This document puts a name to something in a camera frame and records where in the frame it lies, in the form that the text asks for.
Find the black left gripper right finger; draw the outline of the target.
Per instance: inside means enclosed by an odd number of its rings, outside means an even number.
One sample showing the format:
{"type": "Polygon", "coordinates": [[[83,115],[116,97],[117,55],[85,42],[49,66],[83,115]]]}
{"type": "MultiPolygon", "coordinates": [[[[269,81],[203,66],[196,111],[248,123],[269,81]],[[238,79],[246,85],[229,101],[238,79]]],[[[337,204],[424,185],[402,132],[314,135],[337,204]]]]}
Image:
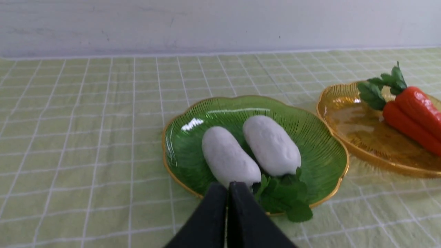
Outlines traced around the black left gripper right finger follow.
{"type": "Polygon", "coordinates": [[[296,248],[255,201],[243,182],[229,185],[227,206],[227,247],[296,248]]]}

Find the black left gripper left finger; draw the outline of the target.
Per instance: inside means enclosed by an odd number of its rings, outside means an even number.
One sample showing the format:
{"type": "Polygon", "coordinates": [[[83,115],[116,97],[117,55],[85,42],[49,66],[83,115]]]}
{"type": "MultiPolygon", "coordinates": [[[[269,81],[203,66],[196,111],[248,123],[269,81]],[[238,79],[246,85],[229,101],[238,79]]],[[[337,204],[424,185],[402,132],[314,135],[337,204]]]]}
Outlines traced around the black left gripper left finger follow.
{"type": "Polygon", "coordinates": [[[166,248],[222,248],[225,244],[227,189],[211,183],[195,211],[166,248]]]}

